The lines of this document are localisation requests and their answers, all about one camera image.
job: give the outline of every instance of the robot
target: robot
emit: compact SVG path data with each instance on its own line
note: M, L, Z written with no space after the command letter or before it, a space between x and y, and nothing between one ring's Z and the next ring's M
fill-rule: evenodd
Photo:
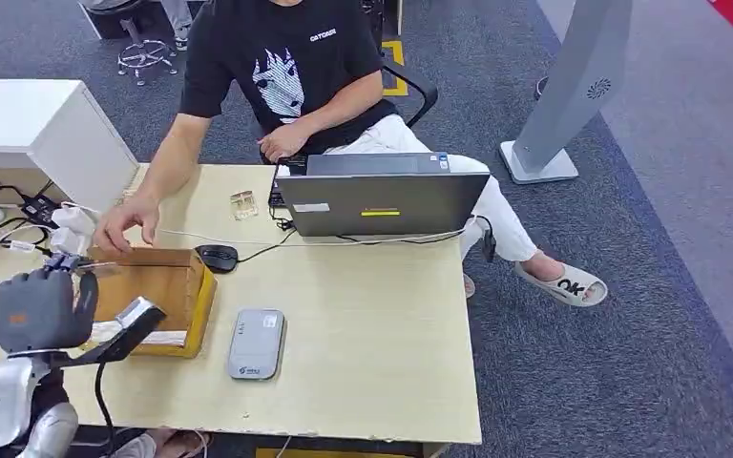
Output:
M42 268L0 284L0 346L7 353L0 362L0 456L19 450L19 457L63 458L78 428L63 369L100 364L100 378L106 363L124 360L164 320L164 312L138 298L116 316L119 333L71 358L64 350L91 336L98 296L95 266L87 258L55 254ZM80 277L78 298L74 274Z

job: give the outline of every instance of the stand base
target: stand base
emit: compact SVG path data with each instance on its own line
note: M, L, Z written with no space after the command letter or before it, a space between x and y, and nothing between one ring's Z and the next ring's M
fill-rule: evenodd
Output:
M514 141L505 141L501 144L501 157L510 171L515 184L542 183L545 181L561 181L562 179L577 178L579 173L566 150L560 150L552 161L539 172L526 172L518 157L513 154Z

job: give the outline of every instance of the gray laptop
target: gray laptop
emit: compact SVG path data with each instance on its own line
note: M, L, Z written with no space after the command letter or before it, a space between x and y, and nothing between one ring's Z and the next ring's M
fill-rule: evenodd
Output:
M489 176L414 153L311 156L307 175L277 181L300 235L375 236L458 231Z

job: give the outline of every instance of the carpet floor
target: carpet floor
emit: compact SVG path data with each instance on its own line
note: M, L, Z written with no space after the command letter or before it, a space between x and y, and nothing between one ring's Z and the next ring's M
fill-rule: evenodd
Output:
M553 59L535 0L417 0L405 17L407 65L441 94L415 129L421 140L485 161L535 241L611 288L603 306L570 308L508 264L469 255L484 443L449 456L733 457L733 352L603 120L569 145L585 152L573 181L516 186L498 157ZM123 46L96 41L73 2L0 0L0 77L84 80L149 159L178 108L181 76L161 72L136 87L115 74ZM416 101L398 102L408 113ZM240 91L223 108L201 161L258 162L259 128ZM251 444L222 437L213 451L250 457Z

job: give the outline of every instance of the speaker grille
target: speaker grille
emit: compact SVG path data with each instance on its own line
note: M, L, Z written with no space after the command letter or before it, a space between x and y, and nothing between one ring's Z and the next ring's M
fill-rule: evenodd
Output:
M586 97L596 100L604 95L606 95L609 91L611 91L611 80L608 78L600 78L597 81L595 81L594 84L589 86L589 90L586 91Z

